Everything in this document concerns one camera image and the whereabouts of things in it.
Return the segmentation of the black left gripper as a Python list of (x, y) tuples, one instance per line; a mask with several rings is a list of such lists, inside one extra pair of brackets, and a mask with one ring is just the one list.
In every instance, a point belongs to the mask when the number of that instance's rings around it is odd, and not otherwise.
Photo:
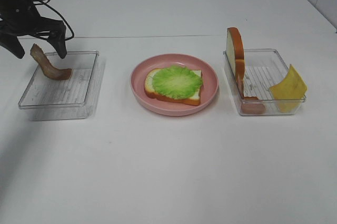
[(67, 55), (64, 22), (41, 16), (36, 5), (47, 6), (47, 3), (1, 0), (1, 25), (15, 36), (1, 34), (0, 45), (18, 59), (22, 59), (25, 51), (16, 36), (30, 35), (46, 40), (59, 57), (64, 59)]

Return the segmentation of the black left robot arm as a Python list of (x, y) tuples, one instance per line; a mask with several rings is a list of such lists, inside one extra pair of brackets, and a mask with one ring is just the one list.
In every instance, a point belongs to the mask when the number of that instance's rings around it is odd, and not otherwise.
[(60, 16), (60, 20), (42, 17), (36, 6), (47, 6), (50, 0), (1, 0), (1, 47), (7, 49), (17, 58), (22, 59), (25, 51), (18, 37), (29, 35), (47, 41), (60, 58), (67, 54), (66, 28), (69, 24)]

